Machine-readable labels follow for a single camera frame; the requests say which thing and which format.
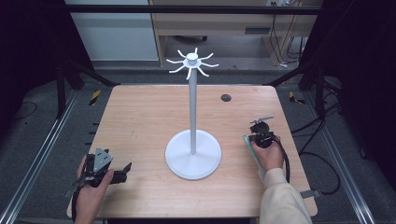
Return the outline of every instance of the aluminum rail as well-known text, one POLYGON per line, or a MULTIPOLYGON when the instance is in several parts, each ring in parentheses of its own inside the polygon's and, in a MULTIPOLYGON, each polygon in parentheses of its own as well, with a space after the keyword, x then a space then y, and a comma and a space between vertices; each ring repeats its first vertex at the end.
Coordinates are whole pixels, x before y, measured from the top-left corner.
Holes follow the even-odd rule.
POLYGON ((43 145, 41 146, 40 150, 38 151, 37 155, 35 156, 35 160, 33 161, 32 165, 30 166, 28 172, 26 173, 24 179, 20 183, 17 191, 15 192, 14 196, 12 197, 11 201, 8 203, 8 206, 3 211, 0 216, 0 224, 11 224, 14 223, 15 219, 17 218, 18 213, 21 211, 21 208, 26 201, 27 196, 29 195, 40 171, 50 154, 53 145, 55 144, 56 139, 58 138, 59 133, 61 132, 70 111, 73 108, 73 105, 77 99, 78 91, 72 91, 69 99, 68 99, 68 107, 64 111, 64 114, 59 118, 56 119, 49 134, 47 135, 46 140, 44 141, 43 145))
MULTIPOLYGON (((303 92, 303 96, 307 100, 311 112, 316 119, 318 116, 314 107, 315 103, 313 97, 311 96, 311 94, 306 92, 303 92)), ((362 224, 375 224, 375 219, 370 211, 370 208, 368 207, 366 201, 361 195, 361 191, 359 190, 359 187, 356 184, 352 173, 350 173, 349 169, 347 168, 347 165, 344 162, 344 159, 341 156, 336 144, 332 140, 332 136, 326 125, 323 127, 321 133, 324 143, 326 144, 329 156, 332 159, 332 163, 334 164, 335 169, 340 175, 340 179, 346 191, 346 195, 348 196, 349 201, 352 204, 353 209, 355 210, 359 222, 362 224)))

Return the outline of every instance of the white hook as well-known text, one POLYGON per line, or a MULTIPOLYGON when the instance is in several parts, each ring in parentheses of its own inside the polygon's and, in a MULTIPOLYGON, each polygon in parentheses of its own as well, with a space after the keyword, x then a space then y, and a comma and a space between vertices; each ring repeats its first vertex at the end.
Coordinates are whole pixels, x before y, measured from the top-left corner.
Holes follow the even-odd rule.
POLYGON ((191 68, 189 69, 189 73, 187 74, 186 80, 189 80, 189 79, 190 79, 190 75, 191 75, 191 68))
POLYGON ((178 52, 178 54, 180 54, 181 57, 187 58, 186 56, 184 56, 184 55, 180 52, 180 49, 178 49, 177 52, 178 52))
POLYGON ((205 66, 208 66, 208 67, 217 67, 217 66, 219 66, 219 64, 207 64, 207 63, 201 63, 201 64, 203 64, 203 65, 205 65, 205 66))
POLYGON ((208 58, 210 58, 210 57, 212 57, 212 56, 213 56, 213 53, 209 54, 209 56, 207 56, 207 57, 205 57, 205 58, 202 58, 201 60, 206 60, 206 59, 208 59, 208 58))
POLYGON ((209 77, 209 75, 208 75, 208 74, 205 74, 205 72, 202 71, 202 69, 201 69, 200 67, 197 67, 197 68, 198 68, 198 70, 201 72, 202 75, 204 75, 205 77, 209 77))
POLYGON ((176 73, 176 72, 178 72, 178 71, 180 71, 182 68, 184 68, 185 67, 185 65, 183 65, 183 66, 181 66, 181 67, 179 67, 177 70, 175 70, 175 71, 169 71, 169 73, 176 73))
POLYGON ((174 62, 174 61, 170 61, 169 59, 166 59, 166 61, 169 62, 169 63, 183 63, 183 61, 174 62))

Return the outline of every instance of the small round object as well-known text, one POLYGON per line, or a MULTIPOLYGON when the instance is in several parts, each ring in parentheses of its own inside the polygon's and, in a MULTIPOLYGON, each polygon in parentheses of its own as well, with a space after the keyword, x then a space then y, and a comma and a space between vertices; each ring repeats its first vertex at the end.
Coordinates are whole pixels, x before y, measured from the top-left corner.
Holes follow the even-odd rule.
POLYGON ((229 94, 222 94, 221 95, 221 100, 224 101, 224 102, 230 102, 231 99, 232 99, 232 97, 229 94))

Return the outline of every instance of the gray floor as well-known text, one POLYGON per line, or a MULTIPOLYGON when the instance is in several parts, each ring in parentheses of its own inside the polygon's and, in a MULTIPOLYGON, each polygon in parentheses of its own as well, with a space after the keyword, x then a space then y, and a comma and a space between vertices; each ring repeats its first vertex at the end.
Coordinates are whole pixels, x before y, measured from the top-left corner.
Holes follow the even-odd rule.
MULTIPOLYGON (((198 53, 202 52, 200 56, 214 52, 213 59, 207 63, 221 65, 216 69, 205 69, 211 76, 200 76, 199 84, 261 85, 286 74, 296 65, 291 63, 288 68, 272 66, 259 37, 210 36, 206 42, 200 41, 199 37, 173 37, 168 42, 167 58, 177 61, 178 49, 187 54, 195 47, 199 48, 198 53)), ((117 70, 112 63, 99 62, 97 66, 98 73, 123 84, 186 83, 186 70, 175 75, 167 73, 178 67, 171 64, 158 66, 148 63, 124 63, 123 67, 117 70)), ((304 99, 308 103, 313 97, 313 90, 299 91, 296 85, 299 78, 295 77, 276 87, 291 130, 300 128, 315 118, 310 104, 300 105, 290 101, 290 91, 294 92, 296 99, 304 99)), ((69 199, 63 197, 63 193, 75 178, 80 158, 89 150, 94 138, 93 133, 97 129, 97 123, 100 122, 112 89, 89 77, 83 76, 83 79, 86 81, 83 90, 71 91, 67 88, 68 95, 76 95, 76 101, 48 157, 40 167, 39 176, 33 181, 32 188, 26 190, 28 194, 18 213, 19 223, 70 223, 70 218, 65 214, 69 199), (89 105, 92 93, 96 90, 100 90, 101 94, 95 105, 89 105)), ((54 82, 31 90, 25 97, 25 102, 29 103, 22 105, 16 117, 29 115, 35 111, 35 105, 36 111, 27 118, 15 119, 12 128, 1 139, 0 209, 2 211, 5 211, 17 192, 56 121, 56 97, 54 82)), ((329 107, 337 103, 337 99, 334 95, 330 95, 327 102, 326 107, 329 107)), ((396 223, 395 191, 374 161, 361 158, 359 146, 342 114, 336 109, 328 115, 325 129, 315 136, 305 151, 315 152, 332 163, 329 144, 326 143, 324 134, 328 131, 375 222, 396 223)), ((294 137, 299 150, 309 138, 306 134, 311 134, 316 127, 318 125, 295 134, 303 135, 294 137)), ((302 156, 301 160, 312 188, 329 191, 336 187, 336 175, 324 162, 310 156, 302 156)), ((346 187, 348 185, 343 185, 332 195, 316 198, 318 214, 313 217, 314 223, 361 223, 352 202, 353 197, 348 194, 346 187)))

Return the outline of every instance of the person's arm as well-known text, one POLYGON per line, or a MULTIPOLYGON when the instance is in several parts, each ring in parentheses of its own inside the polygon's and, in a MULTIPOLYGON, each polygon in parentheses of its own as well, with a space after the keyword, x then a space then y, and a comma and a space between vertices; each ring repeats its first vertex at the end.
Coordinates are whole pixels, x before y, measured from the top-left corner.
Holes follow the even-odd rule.
POLYGON ((260 223, 312 223, 301 194, 290 185, 283 173, 283 154, 274 142, 268 148, 251 142, 260 166, 265 171, 263 178, 266 190, 262 195, 260 223))
MULTIPOLYGON (((85 159, 86 156, 84 156, 78 167, 78 177, 81 174, 85 159)), ((86 185, 80 190, 76 204, 76 224, 92 224, 95 221, 96 215, 98 214, 100 207, 102 206, 103 199, 105 198, 107 187, 113 179, 113 175, 114 170, 109 169, 97 188, 86 185)))

